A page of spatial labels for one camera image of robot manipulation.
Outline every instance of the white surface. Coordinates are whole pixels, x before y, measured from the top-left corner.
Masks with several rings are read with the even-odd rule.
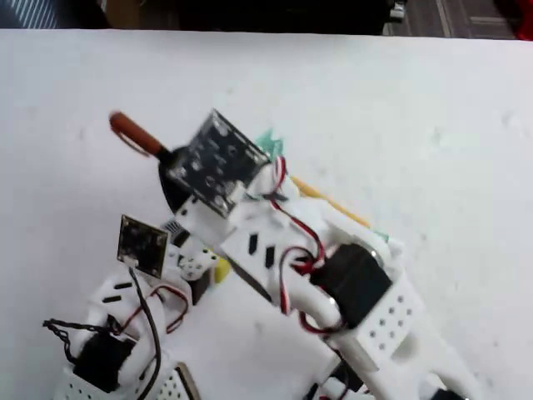
[[[291,173],[405,239],[444,336],[493,397],[531,398],[530,43],[1,31],[0,58],[3,398],[52,393],[62,344],[41,321],[82,318],[121,213],[168,217],[109,112],[172,147],[213,106],[274,127]],[[327,355],[235,275],[175,336],[206,399],[290,398]]]

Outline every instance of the perforated bracket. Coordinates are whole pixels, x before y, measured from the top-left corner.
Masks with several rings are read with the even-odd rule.
[[[388,363],[423,310],[424,303],[403,273],[349,335],[362,356],[379,368]]]

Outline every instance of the yellow pencil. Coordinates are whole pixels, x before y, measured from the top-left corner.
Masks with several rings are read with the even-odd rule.
[[[298,189],[300,189],[300,192],[302,192],[304,195],[308,196],[309,198],[323,198],[328,203],[330,203],[331,206],[333,208],[335,208],[337,211],[340,211],[341,213],[343,213],[347,217],[353,219],[354,221],[360,223],[361,225],[364,225],[367,228],[370,227],[370,223],[365,221],[363,218],[358,217],[353,212],[349,212],[343,206],[341,206],[338,202],[334,202],[329,197],[327,197],[327,196],[323,195],[322,193],[318,192],[315,188],[313,188],[313,187],[307,185],[306,183],[304,183],[301,179],[299,179],[297,177],[291,177],[291,179],[294,182],[294,184],[298,186]]]

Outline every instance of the black component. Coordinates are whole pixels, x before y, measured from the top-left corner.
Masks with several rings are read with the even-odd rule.
[[[118,370],[134,345],[131,340],[121,342],[108,332],[98,332],[83,347],[74,373],[105,393],[110,393],[118,388]]]
[[[203,296],[203,293],[209,288],[209,283],[211,283],[210,272],[205,271],[200,279],[197,279],[196,281],[188,281],[188,283],[191,285],[192,305],[196,306],[200,301],[200,298]]]
[[[121,300],[122,300],[122,296],[110,296],[110,297],[103,298],[102,303],[114,303],[114,302],[120,302]]]
[[[266,248],[265,252],[265,267],[271,268],[274,265],[274,259],[276,258],[276,247],[270,246]]]
[[[117,259],[135,258],[137,269],[161,278],[168,232],[122,215]]]
[[[311,275],[341,309],[349,328],[355,328],[391,285],[375,258],[358,244],[343,244]]]
[[[303,397],[303,400],[312,400],[315,397],[315,393],[318,390],[318,383],[313,383],[309,392]]]
[[[439,389],[439,391],[435,393],[435,396],[433,396],[431,400],[465,400],[465,399],[459,396],[458,394],[455,394],[448,390]]]
[[[183,229],[181,232],[179,232],[174,240],[172,241],[172,244],[177,247],[183,246],[183,243],[191,236],[191,234]]]
[[[168,176],[225,218],[235,207],[234,190],[247,188],[267,163],[259,147],[213,110]]]
[[[248,241],[248,254],[253,255],[257,250],[257,233],[250,235],[250,240]]]
[[[120,289],[130,288],[131,286],[133,286],[131,282],[125,282],[125,283],[119,283],[118,285],[115,285],[113,288],[116,290],[120,290]]]
[[[334,377],[341,382],[344,382],[349,390],[357,393],[363,386],[363,381],[357,376],[357,374],[350,368],[347,362],[341,359],[336,368],[330,374],[329,378]],[[309,392],[304,396],[303,400],[312,400],[318,390],[318,383],[314,383]]]
[[[119,329],[117,320],[109,316],[107,317],[107,324],[105,327],[100,327],[98,325],[88,325],[86,323],[65,322],[54,318],[50,318],[46,321],[43,321],[42,325],[45,328],[51,330],[54,335],[61,339],[61,341],[63,342],[63,350],[65,352],[65,357],[70,363],[74,365],[76,365],[77,359],[70,353],[70,338],[68,337],[68,332],[64,329],[59,329],[58,327],[78,329],[97,333],[117,333]]]
[[[335,371],[330,375],[330,377],[337,378],[341,382],[345,382],[348,386],[348,389],[357,393],[361,386],[363,386],[363,381],[357,376],[353,369],[350,368],[348,363],[344,360],[339,362]]]
[[[172,161],[175,162],[184,153],[186,148],[179,147],[171,152]],[[159,164],[159,180],[161,181],[161,189],[167,200],[168,207],[172,210],[172,213],[176,213],[182,205],[187,201],[191,194],[185,190],[181,185],[174,182],[167,176],[167,165],[172,161],[161,162]]]

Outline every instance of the black wire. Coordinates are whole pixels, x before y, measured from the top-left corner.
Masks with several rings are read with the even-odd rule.
[[[135,289],[137,290],[137,295],[139,297],[139,303],[141,304],[141,308],[143,312],[147,316],[148,324],[150,325],[150,330],[152,331],[152,335],[153,335],[153,342],[156,346],[156,367],[153,371],[152,376],[150,377],[150,380],[148,381],[147,385],[144,387],[144,390],[137,398],[137,400],[144,400],[147,397],[150,390],[152,390],[153,385],[156,382],[157,375],[159,374],[159,370],[161,369],[161,344],[159,343],[159,334],[157,333],[156,323],[153,320],[153,316],[152,316],[152,313],[150,312],[150,308],[148,307],[147,301],[142,295],[141,287],[139,286],[137,276],[135,275],[133,268],[130,267],[128,270],[130,272],[130,275],[132,276],[133,283],[135,283]]]
[[[86,323],[76,323],[76,322],[65,322],[60,319],[50,318],[42,322],[42,325],[45,328],[48,328],[52,331],[63,342],[63,350],[65,352],[65,357],[67,360],[76,364],[77,359],[70,352],[70,338],[68,337],[68,332],[64,329],[59,329],[58,327],[71,328],[77,330],[84,330],[89,332],[98,332],[98,333],[117,333],[116,328],[113,327],[100,327],[98,325],[88,325]]]

